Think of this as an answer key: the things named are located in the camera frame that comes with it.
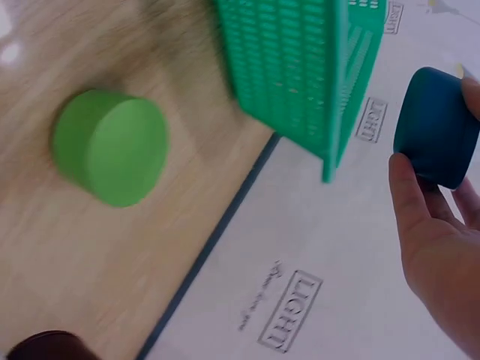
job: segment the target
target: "fingernail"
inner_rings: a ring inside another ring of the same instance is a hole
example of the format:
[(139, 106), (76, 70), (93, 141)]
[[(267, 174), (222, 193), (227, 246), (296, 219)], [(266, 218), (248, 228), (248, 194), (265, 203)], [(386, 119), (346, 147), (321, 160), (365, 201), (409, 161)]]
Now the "fingernail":
[(472, 89), (472, 88), (476, 89), (476, 88), (480, 87), (479, 82), (472, 77), (464, 77), (462, 79), (462, 83), (463, 83), (463, 86), (466, 86), (467, 88), (470, 88), (470, 89)]

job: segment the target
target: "finger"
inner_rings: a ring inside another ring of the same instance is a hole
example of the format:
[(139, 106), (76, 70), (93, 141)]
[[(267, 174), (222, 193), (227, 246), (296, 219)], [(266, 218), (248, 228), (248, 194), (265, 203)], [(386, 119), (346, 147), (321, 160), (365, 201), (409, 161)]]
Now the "finger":
[(431, 216), (408, 157), (393, 154), (388, 165), (391, 199), (401, 240)]
[(480, 120), (480, 84), (472, 78), (462, 80), (463, 99), (468, 110)]
[(465, 178), (460, 187), (453, 191), (453, 198), (468, 227), (480, 230), (480, 196), (472, 183)]
[(438, 185), (423, 178), (418, 178), (418, 185), (423, 193), (425, 204), (432, 218), (446, 221), (458, 230), (464, 229), (464, 225), (453, 215)]

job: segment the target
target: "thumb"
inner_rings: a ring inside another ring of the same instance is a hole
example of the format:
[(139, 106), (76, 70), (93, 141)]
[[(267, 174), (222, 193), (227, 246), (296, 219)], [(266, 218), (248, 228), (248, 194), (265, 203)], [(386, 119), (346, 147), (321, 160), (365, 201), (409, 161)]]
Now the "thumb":
[(480, 120), (480, 84), (470, 77), (462, 80), (463, 99), (468, 110)]

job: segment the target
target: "dark brown object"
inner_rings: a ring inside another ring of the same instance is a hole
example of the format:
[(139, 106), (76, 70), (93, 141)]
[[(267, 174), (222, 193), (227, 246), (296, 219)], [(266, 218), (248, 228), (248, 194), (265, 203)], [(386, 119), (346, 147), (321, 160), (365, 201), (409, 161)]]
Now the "dark brown object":
[(75, 335), (66, 331), (45, 331), (16, 345), (7, 360), (100, 360)]

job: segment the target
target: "printed logo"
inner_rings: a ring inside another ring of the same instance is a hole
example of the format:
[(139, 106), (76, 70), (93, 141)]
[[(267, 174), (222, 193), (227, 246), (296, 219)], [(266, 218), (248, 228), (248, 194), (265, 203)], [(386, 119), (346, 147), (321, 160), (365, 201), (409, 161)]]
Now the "printed logo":
[(398, 34), (398, 28), (400, 27), (400, 21), (402, 14), (404, 13), (404, 5), (400, 2), (389, 1), (388, 2), (388, 14), (385, 21), (385, 34), (396, 35)]
[(369, 97), (355, 136), (369, 143), (378, 143), (388, 105), (384, 100)]
[(280, 353), (290, 349), (307, 318), (323, 280), (305, 271), (293, 273), (258, 342)]

